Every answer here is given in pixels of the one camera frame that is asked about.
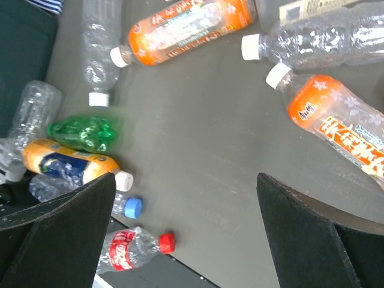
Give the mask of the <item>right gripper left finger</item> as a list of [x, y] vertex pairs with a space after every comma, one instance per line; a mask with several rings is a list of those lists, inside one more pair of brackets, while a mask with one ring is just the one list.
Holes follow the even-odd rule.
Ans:
[[106, 173], [53, 200], [1, 185], [1, 287], [91, 287], [109, 225], [116, 184]]

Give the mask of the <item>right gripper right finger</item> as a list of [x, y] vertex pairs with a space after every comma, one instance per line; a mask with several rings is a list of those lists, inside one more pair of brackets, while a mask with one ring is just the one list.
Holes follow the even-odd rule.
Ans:
[[383, 224], [257, 176], [280, 287], [383, 287]]

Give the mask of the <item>red cap cola bottle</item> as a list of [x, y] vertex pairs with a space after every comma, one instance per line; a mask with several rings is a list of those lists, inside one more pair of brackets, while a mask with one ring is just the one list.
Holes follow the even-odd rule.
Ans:
[[136, 269], [149, 263], [160, 254], [172, 254], [176, 238], [172, 232], [154, 237], [137, 226], [106, 234], [96, 274]]

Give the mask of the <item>orange bottle with dark label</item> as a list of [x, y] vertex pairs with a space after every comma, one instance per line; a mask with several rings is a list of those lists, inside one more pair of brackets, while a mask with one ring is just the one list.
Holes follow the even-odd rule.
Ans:
[[123, 171], [114, 159], [106, 155], [67, 148], [53, 140], [37, 139], [29, 142], [22, 156], [28, 170], [61, 178], [79, 186], [105, 173], [115, 175], [118, 191], [128, 191], [133, 186], [133, 175]]

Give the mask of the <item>crushed green bottle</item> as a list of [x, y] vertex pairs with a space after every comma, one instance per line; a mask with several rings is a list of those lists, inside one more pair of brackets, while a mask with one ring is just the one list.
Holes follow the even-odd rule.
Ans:
[[93, 154], [107, 153], [118, 138], [111, 122], [102, 117], [75, 116], [54, 122], [47, 134], [65, 147]]

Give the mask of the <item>orange bottle with white label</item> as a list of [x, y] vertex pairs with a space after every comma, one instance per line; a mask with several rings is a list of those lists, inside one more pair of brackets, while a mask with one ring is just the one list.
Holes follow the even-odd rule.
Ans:
[[282, 63], [272, 67], [266, 83], [282, 93], [292, 122], [383, 186], [383, 113], [331, 76], [296, 74]]

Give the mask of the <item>clear bottle white cap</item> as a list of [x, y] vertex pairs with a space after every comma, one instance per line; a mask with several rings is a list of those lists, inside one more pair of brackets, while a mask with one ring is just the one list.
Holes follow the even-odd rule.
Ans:
[[122, 1], [82, 2], [82, 73], [88, 86], [88, 104], [108, 107], [109, 91], [119, 78], [110, 51], [120, 44]]

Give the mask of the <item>orange bottle tall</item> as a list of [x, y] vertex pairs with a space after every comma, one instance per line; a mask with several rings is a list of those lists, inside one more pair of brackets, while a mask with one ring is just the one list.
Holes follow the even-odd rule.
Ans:
[[110, 51], [119, 68], [157, 65], [252, 24], [254, 1], [178, 1], [138, 21]]

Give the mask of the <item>large clear bottle with label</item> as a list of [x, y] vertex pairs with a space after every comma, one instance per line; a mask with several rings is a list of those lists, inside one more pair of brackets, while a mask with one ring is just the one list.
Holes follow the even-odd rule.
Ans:
[[263, 32], [270, 32], [287, 22], [324, 14], [341, 7], [366, 14], [383, 16], [383, 1], [374, 6], [374, 1], [256, 1], [257, 15]]

